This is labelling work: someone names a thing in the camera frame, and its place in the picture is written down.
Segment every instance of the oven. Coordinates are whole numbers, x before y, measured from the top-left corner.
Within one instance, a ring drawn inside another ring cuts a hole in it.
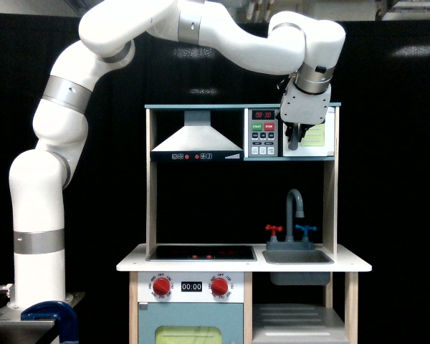
[[[139,344],[242,344],[243,272],[139,272]]]

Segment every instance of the red faucet handle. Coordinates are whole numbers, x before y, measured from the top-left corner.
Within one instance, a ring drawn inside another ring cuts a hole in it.
[[[276,231],[281,232],[283,229],[284,229],[284,227],[282,227],[282,226],[278,226],[277,227],[277,226],[271,226],[270,224],[266,225],[266,230],[267,231],[271,231],[271,235],[273,237],[275,237],[275,232]]]

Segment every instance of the yellow label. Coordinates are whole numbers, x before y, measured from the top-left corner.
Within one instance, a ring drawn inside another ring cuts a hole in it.
[[[302,146],[325,145],[325,124],[314,125],[306,132],[306,136],[301,140]]]

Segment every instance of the silver metal band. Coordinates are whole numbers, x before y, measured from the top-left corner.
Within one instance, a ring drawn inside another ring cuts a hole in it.
[[[334,71],[334,67],[328,69],[324,67],[313,68],[303,63],[298,70],[295,84],[300,90],[318,95],[328,89]]]
[[[91,93],[83,86],[51,75],[42,98],[84,114]]]
[[[199,44],[202,6],[205,0],[188,0],[182,3],[178,20],[178,41]]]
[[[126,56],[128,56],[131,47],[132,47],[132,41],[129,41],[128,43],[124,44],[124,47],[117,54],[110,57],[102,57],[102,58],[99,58],[99,60],[105,63],[119,62],[122,59],[124,59]]]
[[[277,24],[275,27],[272,28],[271,32],[273,32],[275,29],[279,29],[280,27],[294,27],[295,29],[300,30],[304,35],[304,31],[301,29],[301,27],[297,26],[296,24],[293,23],[280,23]]]
[[[67,177],[65,178],[64,185],[62,186],[62,190],[63,190],[67,187],[67,185],[69,185],[70,178],[72,177],[72,170],[70,169],[70,164],[67,161],[67,159],[61,156],[59,153],[49,152],[49,151],[48,153],[52,154],[57,160],[59,160],[60,163],[62,163],[65,166],[65,169],[67,170]]]
[[[44,254],[61,251],[64,247],[64,229],[14,232],[14,253]]]

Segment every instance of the teal shelf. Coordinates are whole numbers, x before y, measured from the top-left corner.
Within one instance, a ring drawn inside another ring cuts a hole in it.
[[[331,102],[330,106],[341,106]],[[280,108],[280,104],[145,104],[145,109],[153,110],[236,110],[245,108]]]
[[[244,161],[334,161],[334,156],[279,156],[275,158],[244,158]]]

